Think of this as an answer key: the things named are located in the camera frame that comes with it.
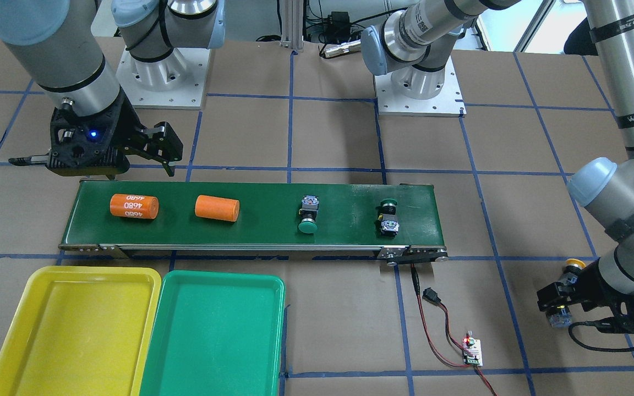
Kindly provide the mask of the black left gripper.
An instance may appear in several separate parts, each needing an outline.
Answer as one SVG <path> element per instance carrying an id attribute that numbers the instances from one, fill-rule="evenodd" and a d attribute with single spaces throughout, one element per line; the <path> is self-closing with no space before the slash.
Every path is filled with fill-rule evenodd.
<path id="1" fill-rule="evenodd" d="M 581 304 L 585 312 L 608 307 L 614 316 L 634 317 L 634 295 L 626 295 L 612 288 L 602 278 L 598 267 L 584 269 L 584 290 L 579 285 L 557 281 L 538 290 L 537 298 L 541 312 L 554 307 Z"/>

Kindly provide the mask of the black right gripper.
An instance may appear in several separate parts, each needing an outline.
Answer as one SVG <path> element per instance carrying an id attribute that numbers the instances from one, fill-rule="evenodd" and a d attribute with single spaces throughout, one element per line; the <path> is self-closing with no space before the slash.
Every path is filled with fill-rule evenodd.
<path id="1" fill-rule="evenodd" d="M 117 175 L 130 168 L 129 155 L 160 163 L 169 177 L 183 158 L 183 143 L 169 122 L 146 129 L 126 93 L 92 115 L 81 115 L 64 97 L 50 122 L 51 148 L 45 155 L 12 157 L 13 166 L 45 166 L 64 176 Z"/>

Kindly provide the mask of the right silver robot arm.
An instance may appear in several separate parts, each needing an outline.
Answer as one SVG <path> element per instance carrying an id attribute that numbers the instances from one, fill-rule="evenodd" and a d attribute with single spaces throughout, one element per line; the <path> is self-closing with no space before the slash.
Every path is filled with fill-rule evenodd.
<path id="1" fill-rule="evenodd" d="M 168 94 L 169 106 L 199 106 L 200 64 L 183 50 L 220 48 L 226 38 L 224 1 L 113 1 L 114 23 L 130 56 L 113 70 L 91 32 L 91 1 L 0 1 L 0 40 L 53 101 L 50 150 L 10 158 L 43 165 L 65 177 L 130 168 L 129 156 L 160 163 L 169 176 L 183 143 L 168 122 L 146 127 L 135 103 Z"/>

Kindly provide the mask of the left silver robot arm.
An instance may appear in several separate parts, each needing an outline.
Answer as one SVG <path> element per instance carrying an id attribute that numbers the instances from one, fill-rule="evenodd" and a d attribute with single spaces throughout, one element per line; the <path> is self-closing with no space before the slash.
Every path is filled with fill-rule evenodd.
<path id="1" fill-rule="evenodd" d="M 498 265 L 518 320 L 543 323 L 536 291 L 564 261 L 615 248 L 569 194 L 591 160 L 626 158 L 597 56 L 453 53 L 462 118 L 381 116 L 389 183 L 433 184 L 451 254 Z"/>

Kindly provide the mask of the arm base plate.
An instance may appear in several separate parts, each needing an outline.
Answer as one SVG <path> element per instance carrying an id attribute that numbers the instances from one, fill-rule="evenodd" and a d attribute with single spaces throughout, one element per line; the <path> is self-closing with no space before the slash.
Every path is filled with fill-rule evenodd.
<path id="1" fill-rule="evenodd" d="M 123 52 L 116 78 L 134 108 L 201 110 L 213 52 L 175 48 L 160 61 L 146 63 Z"/>
<path id="2" fill-rule="evenodd" d="M 467 114 L 452 58 L 425 72 L 413 66 L 373 78 L 378 111 L 385 116 L 460 117 Z"/>

